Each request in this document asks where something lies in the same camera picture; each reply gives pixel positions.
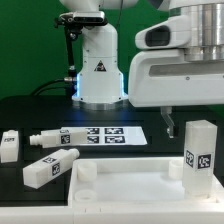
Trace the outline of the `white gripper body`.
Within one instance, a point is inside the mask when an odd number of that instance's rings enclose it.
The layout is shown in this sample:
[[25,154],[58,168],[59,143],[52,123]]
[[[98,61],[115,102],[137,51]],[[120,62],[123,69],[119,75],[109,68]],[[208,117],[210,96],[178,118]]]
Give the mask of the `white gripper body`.
[[129,101],[135,107],[224,104],[224,61],[187,62],[182,50],[151,50],[132,60]]

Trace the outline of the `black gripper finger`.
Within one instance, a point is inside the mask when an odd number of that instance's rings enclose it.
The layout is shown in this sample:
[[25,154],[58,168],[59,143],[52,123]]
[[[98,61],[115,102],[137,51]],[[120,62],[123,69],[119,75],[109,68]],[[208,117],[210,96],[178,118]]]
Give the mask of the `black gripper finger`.
[[174,132],[175,125],[174,125],[173,119],[171,118],[172,108],[170,106],[163,106],[160,108],[160,113],[165,123],[168,126],[167,133],[169,137],[173,138],[175,136],[175,132]]

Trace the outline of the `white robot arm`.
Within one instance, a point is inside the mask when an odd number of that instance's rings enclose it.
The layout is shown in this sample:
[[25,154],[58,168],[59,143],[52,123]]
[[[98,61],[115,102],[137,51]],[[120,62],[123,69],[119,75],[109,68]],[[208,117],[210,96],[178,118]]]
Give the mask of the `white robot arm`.
[[59,0],[67,37],[83,36],[83,67],[75,74],[72,99],[91,109],[128,100],[135,107],[158,107],[171,137],[174,106],[224,104],[224,0],[147,0],[169,18],[138,32],[141,50],[131,61],[129,79],[117,65],[117,31],[106,9],[139,0]]

